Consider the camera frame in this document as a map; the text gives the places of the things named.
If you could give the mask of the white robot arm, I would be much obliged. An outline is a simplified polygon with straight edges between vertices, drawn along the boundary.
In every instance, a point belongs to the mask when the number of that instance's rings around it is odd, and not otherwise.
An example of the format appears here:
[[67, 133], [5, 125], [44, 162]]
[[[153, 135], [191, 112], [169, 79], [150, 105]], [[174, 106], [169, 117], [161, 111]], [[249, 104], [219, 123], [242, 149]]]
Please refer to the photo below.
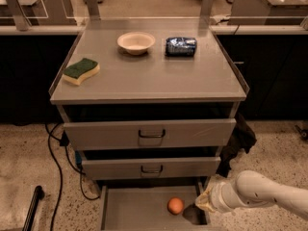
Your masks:
[[195, 200], [200, 210], [220, 213], [271, 205], [307, 220], [308, 190], [279, 184], [256, 171], [245, 170], [229, 182], [215, 184]]

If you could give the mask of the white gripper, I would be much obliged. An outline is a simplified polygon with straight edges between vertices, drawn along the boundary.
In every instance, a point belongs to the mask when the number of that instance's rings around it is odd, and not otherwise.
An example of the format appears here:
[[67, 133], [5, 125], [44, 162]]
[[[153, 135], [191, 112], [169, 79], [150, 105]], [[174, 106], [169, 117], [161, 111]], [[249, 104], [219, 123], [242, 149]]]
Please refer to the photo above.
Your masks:
[[205, 190], [194, 202], [195, 206], [205, 212], [228, 213], [232, 209], [225, 203], [222, 197], [224, 182], [215, 184], [211, 189]]

